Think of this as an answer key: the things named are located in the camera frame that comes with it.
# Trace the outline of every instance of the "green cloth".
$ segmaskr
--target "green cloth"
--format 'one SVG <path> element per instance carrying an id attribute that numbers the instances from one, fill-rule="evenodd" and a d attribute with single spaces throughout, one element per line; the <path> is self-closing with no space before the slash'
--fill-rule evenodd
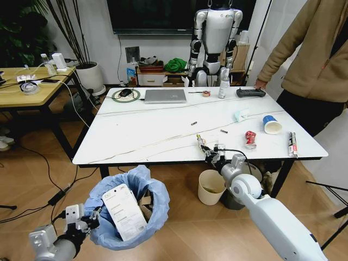
<path id="1" fill-rule="evenodd" d="M 167 72 L 182 72 L 185 70 L 186 64 L 187 62 L 183 59 L 174 58 L 164 66 L 164 69 Z"/>

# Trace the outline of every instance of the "white bottle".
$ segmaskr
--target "white bottle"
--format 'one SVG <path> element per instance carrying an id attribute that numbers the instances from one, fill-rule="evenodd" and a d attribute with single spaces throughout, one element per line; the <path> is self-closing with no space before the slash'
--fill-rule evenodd
<path id="1" fill-rule="evenodd" d="M 221 79 L 221 83 L 220 83 L 220 90 L 219 90 L 219 98 L 220 99 L 225 99 L 228 87 L 229 87 L 229 77 L 228 77 L 228 73 L 225 73 L 225 75 Z"/>
<path id="2" fill-rule="evenodd" d="M 57 71 L 55 70 L 55 68 L 53 67 L 53 65 L 49 62 L 49 59 L 47 57 L 47 55 L 45 53 L 41 54 L 42 57 L 42 62 L 44 63 L 45 67 L 48 70 L 48 74 L 51 75 L 56 75 Z"/>

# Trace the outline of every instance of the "tripod stand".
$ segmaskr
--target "tripod stand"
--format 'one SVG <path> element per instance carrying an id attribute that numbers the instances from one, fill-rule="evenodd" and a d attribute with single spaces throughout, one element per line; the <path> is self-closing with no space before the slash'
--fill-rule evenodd
<path id="1" fill-rule="evenodd" d="M 8 209 L 15 210 L 15 209 L 17 208 L 17 206 L 4 206 L 4 205 L 0 205 L 0 208 L 8 208 Z"/>
<path id="2" fill-rule="evenodd" d="M 340 219 L 343 216 L 348 214 L 348 202 L 345 201 L 344 198 L 342 198 L 340 195 L 337 194 L 336 191 L 333 190 L 333 189 L 338 189 L 338 190 L 342 190 L 342 191 L 348 191 L 348 189 L 343 189 L 343 188 L 334 187 L 334 186 L 321 184 L 321 183 L 317 183 L 317 182 L 312 182 L 312 181 L 306 181 L 306 182 L 327 188 L 328 191 L 330 191 L 336 198 L 339 199 L 340 202 L 342 202 L 344 205 L 346 205 L 346 207 L 344 209 L 342 209 L 334 214 L 335 218 Z M 348 226 L 348 220 L 322 245 L 321 250 L 324 250 L 347 226 Z"/>

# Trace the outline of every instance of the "black device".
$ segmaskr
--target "black device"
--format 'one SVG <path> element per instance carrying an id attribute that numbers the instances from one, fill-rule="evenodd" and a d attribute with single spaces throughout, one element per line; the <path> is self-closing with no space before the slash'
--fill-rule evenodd
<path id="1" fill-rule="evenodd" d="M 41 81 L 41 83 L 57 83 L 59 80 L 53 80 L 53 79 L 44 79 Z"/>
<path id="2" fill-rule="evenodd" d="M 195 13 L 207 0 L 107 0 L 114 34 L 191 35 Z M 243 12 L 239 30 L 248 30 L 256 0 L 234 0 Z"/>
<path id="3" fill-rule="evenodd" d="M 241 88 L 239 88 L 237 90 L 237 95 L 238 95 L 239 98 L 242 98 L 242 97 L 252 97 L 252 96 L 264 97 L 266 95 L 266 92 L 264 92 L 263 90 L 260 90 L 260 89 L 242 90 Z"/>
<path id="4" fill-rule="evenodd" d="M 119 96 L 120 97 L 127 97 L 128 95 L 132 94 L 132 90 L 131 89 L 123 89 L 120 93 Z"/>

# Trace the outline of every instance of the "black pants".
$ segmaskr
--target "black pants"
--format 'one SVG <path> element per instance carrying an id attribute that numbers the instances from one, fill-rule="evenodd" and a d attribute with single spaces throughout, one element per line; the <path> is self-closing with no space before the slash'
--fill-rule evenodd
<path id="1" fill-rule="evenodd" d="M 325 129 L 344 109 L 344 103 L 341 102 L 308 99 L 286 90 L 279 96 L 277 103 L 312 137 Z"/>

